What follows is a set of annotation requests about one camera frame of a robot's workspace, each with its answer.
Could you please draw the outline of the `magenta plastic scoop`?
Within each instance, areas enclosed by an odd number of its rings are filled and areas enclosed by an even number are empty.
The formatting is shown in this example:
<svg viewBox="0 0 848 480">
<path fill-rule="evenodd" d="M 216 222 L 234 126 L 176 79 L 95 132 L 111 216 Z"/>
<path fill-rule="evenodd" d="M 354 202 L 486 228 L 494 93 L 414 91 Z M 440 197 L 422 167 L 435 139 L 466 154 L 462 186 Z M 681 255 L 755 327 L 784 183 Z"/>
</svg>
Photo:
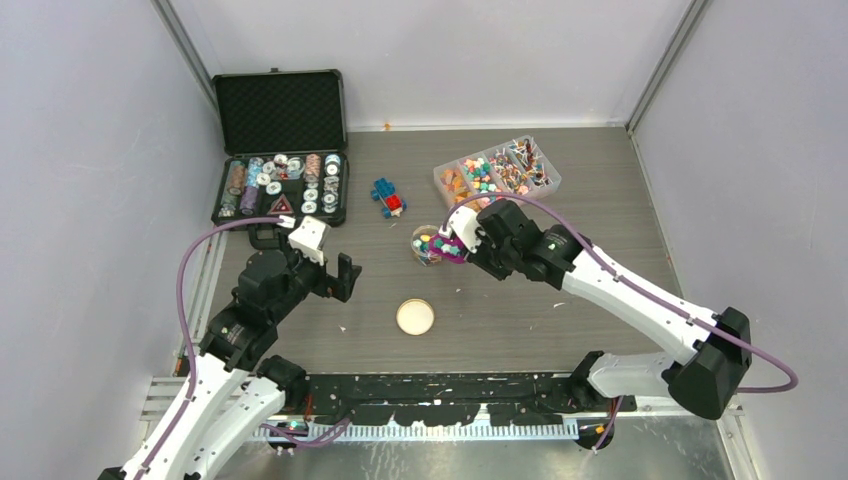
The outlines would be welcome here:
<svg viewBox="0 0 848 480">
<path fill-rule="evenodd" d="M 468 249 L 458 237 L 434 235 L 428 242 L 428 254 L 455 264 L 466 262 Z"/>
</svg>

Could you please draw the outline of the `clear plastic jar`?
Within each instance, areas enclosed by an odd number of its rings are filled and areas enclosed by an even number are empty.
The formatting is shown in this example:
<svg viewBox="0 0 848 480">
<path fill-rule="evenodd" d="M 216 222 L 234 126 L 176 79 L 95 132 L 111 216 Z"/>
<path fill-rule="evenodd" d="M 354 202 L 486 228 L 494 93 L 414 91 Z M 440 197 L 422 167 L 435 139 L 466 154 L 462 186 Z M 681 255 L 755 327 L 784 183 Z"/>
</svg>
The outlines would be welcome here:
<svg viewBox="0 0 848 480">
<path fill-rule="evenodd" d="M 432 249 L 431 241 L 438 234 L 434 225 L 417 227 L 411 236 L 410 245 L 413 258 L 422 266 L 428 267 L 439 263 L 442 257 Z"/>
</svg>

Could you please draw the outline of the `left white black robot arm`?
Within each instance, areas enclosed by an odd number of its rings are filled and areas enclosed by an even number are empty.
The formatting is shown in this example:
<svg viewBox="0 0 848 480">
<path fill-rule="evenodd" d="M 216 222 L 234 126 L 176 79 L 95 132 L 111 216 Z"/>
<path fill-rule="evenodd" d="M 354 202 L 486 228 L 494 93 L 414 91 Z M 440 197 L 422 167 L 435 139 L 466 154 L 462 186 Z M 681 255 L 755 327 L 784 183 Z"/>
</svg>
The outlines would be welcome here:
<svg viewBox="0 0 848 480">
<path fill-rule="evenodd" d="M 278 326 L 311 295 L 348 301 L 362 268 L 338 256 L 338 273 L 291 247 L 252 255 L 231 302 L 208 324 L 190 375 L 139 450 L 103 479 L 214 479 L 261 423 L 298 412 L 305 370 L 266 353 Z"/>
</svg>

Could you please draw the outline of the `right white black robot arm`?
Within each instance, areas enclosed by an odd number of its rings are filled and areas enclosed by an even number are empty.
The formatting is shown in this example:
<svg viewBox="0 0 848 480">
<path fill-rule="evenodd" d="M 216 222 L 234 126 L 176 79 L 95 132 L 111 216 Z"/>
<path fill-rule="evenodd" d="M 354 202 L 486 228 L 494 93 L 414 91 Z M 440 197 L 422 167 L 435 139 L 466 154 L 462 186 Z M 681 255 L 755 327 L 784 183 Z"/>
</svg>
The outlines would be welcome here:
<svg viewBox="0 0 848 480">
<path fill-rule="evenodd" d="M 515 202 L 500 199 L 476 212 L 459 207 L 446 230 L 466 261 L 503 280 L 514 272 L 585 299 L 660 347 L 655 354 L 592 353 L 571 387 L 574 403 L 596 410 L 609 398 L 664 396 L 688 412 L 717 420 L 752 364 L 749 318 L 683 300 L 615 262 L 574 228 L 541 230 Z"/>
</svg>

